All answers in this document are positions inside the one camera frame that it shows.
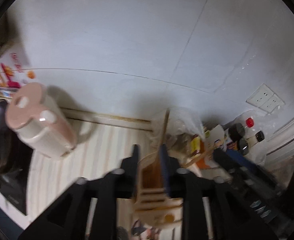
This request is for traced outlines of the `yellow seasoning box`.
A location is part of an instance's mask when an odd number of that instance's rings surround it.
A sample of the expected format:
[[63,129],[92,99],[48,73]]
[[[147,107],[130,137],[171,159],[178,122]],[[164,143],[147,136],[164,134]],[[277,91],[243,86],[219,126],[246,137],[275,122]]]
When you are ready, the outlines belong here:
[[200,153],[201,150],[201,138],[199,135],[195,134],[191,138],[190,142],[190,152],[191,155],[196,155]]

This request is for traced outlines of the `striped cat tablecloth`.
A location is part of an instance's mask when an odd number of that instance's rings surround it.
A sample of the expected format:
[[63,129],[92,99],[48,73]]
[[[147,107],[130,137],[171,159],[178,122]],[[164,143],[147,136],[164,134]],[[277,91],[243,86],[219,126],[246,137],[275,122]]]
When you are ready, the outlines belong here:
[[151,131],[70,120],[79,137],[76,149],[60,159],[35,151],[27,180],[26,210],[32,223],[77,178],[97,179],[120,166],[134,144],[151,152]]

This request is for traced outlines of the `beige utensil holder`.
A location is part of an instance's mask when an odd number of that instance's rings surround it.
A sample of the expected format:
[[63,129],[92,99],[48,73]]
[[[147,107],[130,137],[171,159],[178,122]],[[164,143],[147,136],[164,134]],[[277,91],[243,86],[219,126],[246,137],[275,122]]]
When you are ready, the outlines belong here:
[[163,188],[145,189],[142,169],[152,164],[155,153],[138,162],[137,192],[117,200],[117,239],[181,239],[183,200],[169,198]]

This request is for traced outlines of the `small black cap bottle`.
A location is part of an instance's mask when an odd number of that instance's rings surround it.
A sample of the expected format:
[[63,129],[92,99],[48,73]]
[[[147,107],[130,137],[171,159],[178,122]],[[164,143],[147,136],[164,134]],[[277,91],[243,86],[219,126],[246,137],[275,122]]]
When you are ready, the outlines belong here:
[[254,146],[255,144],[262,142],[265,139],[265,135],[262,131],[258,131],[255,135],[249,137],[247,142],[250,147]]

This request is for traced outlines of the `clear plastic bag right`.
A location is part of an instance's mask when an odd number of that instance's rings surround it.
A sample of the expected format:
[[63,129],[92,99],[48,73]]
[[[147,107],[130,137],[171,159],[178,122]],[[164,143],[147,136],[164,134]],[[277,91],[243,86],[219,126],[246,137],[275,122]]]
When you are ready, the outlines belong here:
[[253,163],[263,165],[267,157],[268,140],[277,125],[277,112],[263,115],[247,111],[224,126],[224,151],[237,151]]

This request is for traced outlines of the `clear plastic bag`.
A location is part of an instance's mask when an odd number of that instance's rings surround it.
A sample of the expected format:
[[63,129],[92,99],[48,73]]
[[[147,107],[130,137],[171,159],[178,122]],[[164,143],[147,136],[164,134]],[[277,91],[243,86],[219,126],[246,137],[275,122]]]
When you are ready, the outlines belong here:
[[253,163],[263,165],[267,157],[268,140],[277,125],[277,112],[263,115],[247,111],[224,126],[224,151],[237,151]]
[[[150,140],[153,147],[158,145],[161,138],[166,112],[166,110],[163,110],[151,118],[150,125],[152,135]],[[203,123],[200,115],[184,107],[173,107],[169,109],[164,139],[167,148],[174,146],[174,144],[178,142],[178,137],[183,134],[190,136],[198,135],[203,141],[205,140]]]

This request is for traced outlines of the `clear plastic bag left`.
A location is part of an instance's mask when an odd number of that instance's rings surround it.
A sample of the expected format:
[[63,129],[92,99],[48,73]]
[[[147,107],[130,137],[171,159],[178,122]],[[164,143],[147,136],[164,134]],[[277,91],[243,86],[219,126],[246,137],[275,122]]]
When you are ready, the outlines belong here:
[[[151,118],[150,125],[152,135],[150,140],[153,147],[158,145],[161,138],[166,112],[166,110],[163,110]],[[169,109],[164,139],[167,148],[174,146],[174,144],[178,142],[178,137],[183,134],[190,136],[198,135],[203,141],[205,140],[203,123],[200,115],[184,107],[173,107]]]

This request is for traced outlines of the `dark soy sauce bottle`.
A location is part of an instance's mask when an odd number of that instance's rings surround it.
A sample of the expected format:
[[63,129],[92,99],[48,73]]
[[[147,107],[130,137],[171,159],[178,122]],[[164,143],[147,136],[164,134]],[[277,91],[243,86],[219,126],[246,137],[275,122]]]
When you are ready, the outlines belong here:
[[241,123],[233,124],[228,130],[231,142],[227,144],[227,148],[239,152],[245,156],[249,153],[249,145],[245,140],[245,129]]

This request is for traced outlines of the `orange seasoning box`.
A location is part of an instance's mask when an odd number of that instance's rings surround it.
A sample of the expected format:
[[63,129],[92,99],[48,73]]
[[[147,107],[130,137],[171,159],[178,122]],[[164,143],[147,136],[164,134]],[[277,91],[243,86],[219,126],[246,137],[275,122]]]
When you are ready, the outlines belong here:
[[201,170],[219,167],[219,165],[213,159],[213,151],[216,148],[224,147],[225,132],[221,125],[216,125],[210,131],[205,132],[205,137],[205,156],[196,162],[196,165]]

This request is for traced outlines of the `red cap bottle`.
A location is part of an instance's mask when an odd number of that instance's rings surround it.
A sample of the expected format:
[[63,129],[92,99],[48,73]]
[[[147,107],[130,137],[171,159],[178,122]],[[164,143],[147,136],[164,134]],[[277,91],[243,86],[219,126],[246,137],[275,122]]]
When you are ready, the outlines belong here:
[[253,120],[252,117],[247,118],[245,120],[245,124],[246,124],[247,128],[252,128],[255,125],[254,120]]

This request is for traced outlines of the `pink white electric kettle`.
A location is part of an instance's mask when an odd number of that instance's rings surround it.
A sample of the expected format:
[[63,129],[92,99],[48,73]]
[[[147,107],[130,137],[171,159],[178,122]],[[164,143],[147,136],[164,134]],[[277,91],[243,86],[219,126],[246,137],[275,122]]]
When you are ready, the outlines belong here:
[[71,124],[47,88],[37,82],[18,89],[8,104],[5,121],[18,138],[51,159],[84,155],[90,131],[81,123]]

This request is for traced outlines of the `black induction cooktop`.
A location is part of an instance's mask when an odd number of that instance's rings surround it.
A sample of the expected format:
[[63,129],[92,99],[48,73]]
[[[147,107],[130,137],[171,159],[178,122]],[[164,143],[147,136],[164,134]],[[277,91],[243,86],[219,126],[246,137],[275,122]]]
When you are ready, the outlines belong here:
[[18,141],[9,155],[8,167],[0,174],[0,193],[26,216],[26,192],[33,149]]

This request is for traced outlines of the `white wall socket middle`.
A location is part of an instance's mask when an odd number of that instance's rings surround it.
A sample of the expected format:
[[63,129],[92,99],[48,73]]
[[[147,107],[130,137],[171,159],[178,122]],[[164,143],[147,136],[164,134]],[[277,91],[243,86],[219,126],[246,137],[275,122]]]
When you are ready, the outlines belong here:
[[282,107],[284,105],[284,101],[277,94],[273,94],[273,96],[270,97],[265,103],[263,103],[263,105],[261,105],[259,109],[267,113],[272,113],[274,109],[276,109],[277,107]]

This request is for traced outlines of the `white wall socket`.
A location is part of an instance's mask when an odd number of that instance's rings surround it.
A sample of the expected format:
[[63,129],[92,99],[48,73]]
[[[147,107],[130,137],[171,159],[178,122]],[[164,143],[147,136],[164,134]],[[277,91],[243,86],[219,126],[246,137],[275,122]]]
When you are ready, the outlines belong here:
[[277,94],[273,94],[273,96],[270,97],[265,103],[263,103],[263,105],[261,105],[259,109],[267,113],[272,113],[274,109],[276,109],[277,107],[282,107],[284,105],[284,101]]
[[274,92],[266,85],[262,84],[247,100],[246,102],[254,107],[261,107],[266,103]]

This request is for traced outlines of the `white wall socket left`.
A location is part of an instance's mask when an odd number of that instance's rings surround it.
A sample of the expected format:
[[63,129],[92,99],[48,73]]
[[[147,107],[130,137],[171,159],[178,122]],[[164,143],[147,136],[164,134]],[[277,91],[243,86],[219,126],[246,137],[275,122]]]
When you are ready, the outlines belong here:
[[247,100],[246,102],[254,107],[261,107],[266,103],[274,92],[266,85],[262,84]]

